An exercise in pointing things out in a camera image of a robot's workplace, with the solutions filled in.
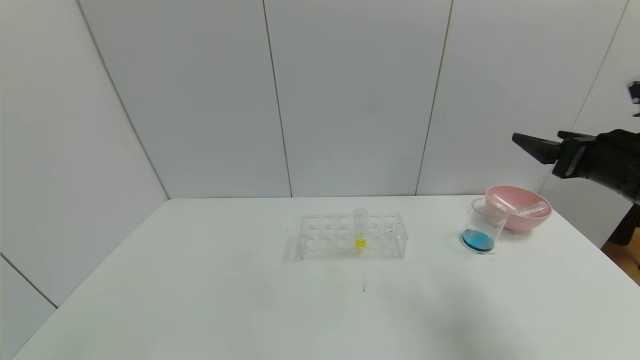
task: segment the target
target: test tube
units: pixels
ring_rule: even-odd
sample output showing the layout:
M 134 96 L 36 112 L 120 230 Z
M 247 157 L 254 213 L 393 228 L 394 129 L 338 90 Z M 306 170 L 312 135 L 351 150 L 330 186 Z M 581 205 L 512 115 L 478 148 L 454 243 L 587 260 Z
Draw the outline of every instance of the test tube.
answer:
M 366 209 L 355 209 L 353 211 L 353 232 L 355 233 L 355 245 L 358 249 L 367 246 L 367 221 L 369 214 Z
M 514 215 L 527 216 L 527 217 L 535 217 L 546 215 L 549 212 L 549 204 L 544 201 L 539 201 L 535 204 L 526 206 L 522 209 L 517 209 L 513 212 Z

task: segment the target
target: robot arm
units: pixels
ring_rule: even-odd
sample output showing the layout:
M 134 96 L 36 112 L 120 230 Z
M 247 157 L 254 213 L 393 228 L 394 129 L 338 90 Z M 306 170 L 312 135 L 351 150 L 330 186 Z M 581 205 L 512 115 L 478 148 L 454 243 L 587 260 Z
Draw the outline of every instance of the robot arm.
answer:
M 559 131 L 562 142 L 514 133 L 512 141 L 561 179 L 582 177 L 640 204 L 640 133 L 617 129 L 598 136 Z

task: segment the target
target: blue liquid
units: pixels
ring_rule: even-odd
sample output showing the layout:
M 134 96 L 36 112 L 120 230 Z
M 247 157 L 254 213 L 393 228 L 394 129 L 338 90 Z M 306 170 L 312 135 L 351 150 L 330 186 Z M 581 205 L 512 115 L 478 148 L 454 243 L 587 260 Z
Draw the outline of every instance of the blue liquid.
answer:
M 493 249 L 493 238 L 479 230 L 464 230 L 460 239 L 474 251 L 489 252 Z

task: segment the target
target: tabletop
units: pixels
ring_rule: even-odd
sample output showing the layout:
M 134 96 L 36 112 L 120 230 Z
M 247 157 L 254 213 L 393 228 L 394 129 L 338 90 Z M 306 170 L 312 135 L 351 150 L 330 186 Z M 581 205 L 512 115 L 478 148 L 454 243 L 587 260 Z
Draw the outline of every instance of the tabletop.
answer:
M 175 199 L 27 359 L 637 359 L 640 288 L 560 215 L 460 242 L 467 196 Z M 400 212 L 400 259 L 296 259 L 302 214 Z

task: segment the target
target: wooden floor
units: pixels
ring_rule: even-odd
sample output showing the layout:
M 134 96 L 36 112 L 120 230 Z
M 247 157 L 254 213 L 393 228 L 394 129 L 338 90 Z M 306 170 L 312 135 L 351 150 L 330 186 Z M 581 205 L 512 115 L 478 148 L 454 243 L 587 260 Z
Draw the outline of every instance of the wooden floor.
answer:
M 640 285 L 640 228 L 636 229 L 629 245 L 605 243 L 602 252 Z

